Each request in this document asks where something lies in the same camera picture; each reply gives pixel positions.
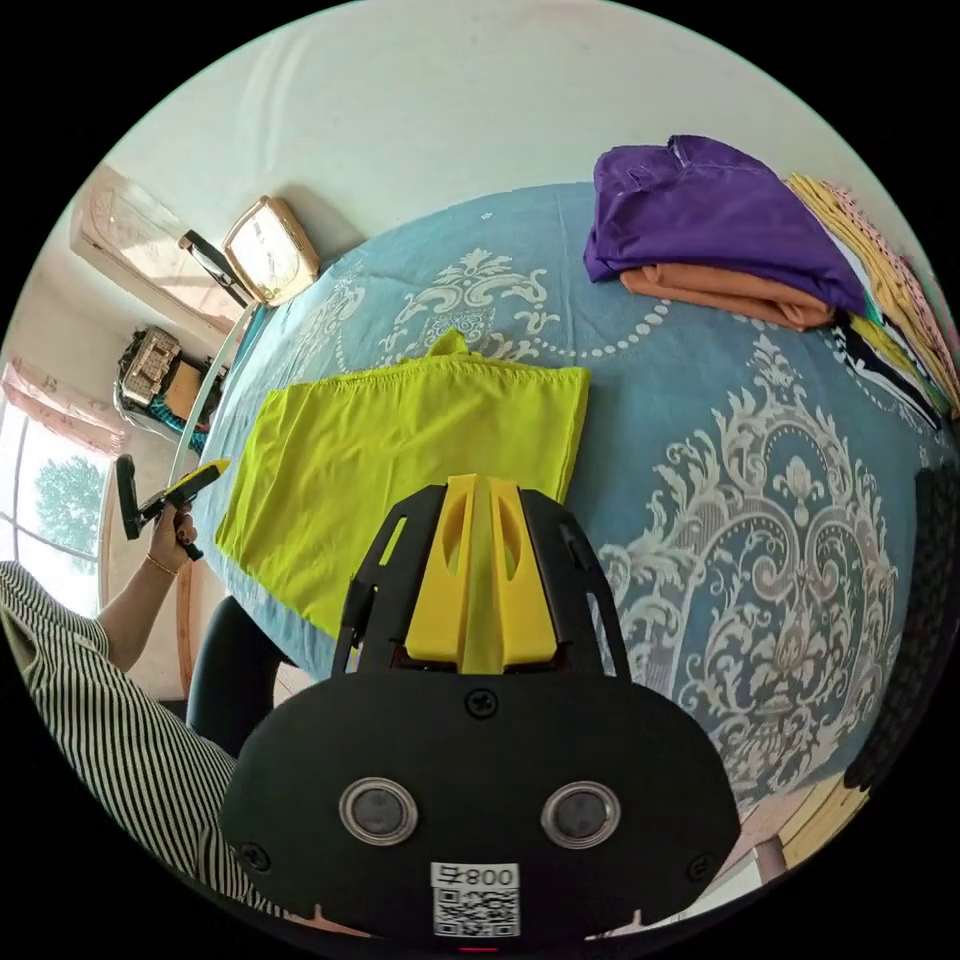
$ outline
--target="pink curtain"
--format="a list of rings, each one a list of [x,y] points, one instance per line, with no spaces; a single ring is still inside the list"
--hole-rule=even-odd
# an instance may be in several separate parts
[[[4,367],[2,388],[12,406],[57,436],[109,457],[123,453],[124,422],[108,404],[47,376],[20,357],[11,357]]]

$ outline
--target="purple shirt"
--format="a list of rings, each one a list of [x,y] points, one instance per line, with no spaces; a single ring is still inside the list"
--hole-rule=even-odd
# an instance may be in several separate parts
[[[593,171],[590,279],[697,263],[777,280],[864,315],[863,288],[820,221],[769,168],[709,137],[614,147]]]

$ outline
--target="sticker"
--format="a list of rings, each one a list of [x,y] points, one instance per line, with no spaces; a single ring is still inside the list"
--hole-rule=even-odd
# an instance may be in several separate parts
[[[438,937],[520,936],[516,863],[431,863],[433,932]]]

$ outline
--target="orange cloth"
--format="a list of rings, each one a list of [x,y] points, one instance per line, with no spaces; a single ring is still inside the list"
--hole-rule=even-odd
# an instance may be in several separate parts
[[[833,309],[811,294],[737,270],[657,263],[624,270],[620,281],[631,293],[718,307],[791,330],[822,327],[833,319]]]

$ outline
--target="camera lens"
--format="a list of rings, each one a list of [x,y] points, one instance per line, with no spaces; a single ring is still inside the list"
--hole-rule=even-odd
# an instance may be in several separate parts
[[[620,802],[608,787],[588,780],[567,784],[544,804],[540,817],[558,846],[584,850],[603,843],[620,823]]]
[[[416,828],[417,805],[399,783],[365,777],[344,790],[340,819],[358,840],[393,846],[406,840]]]

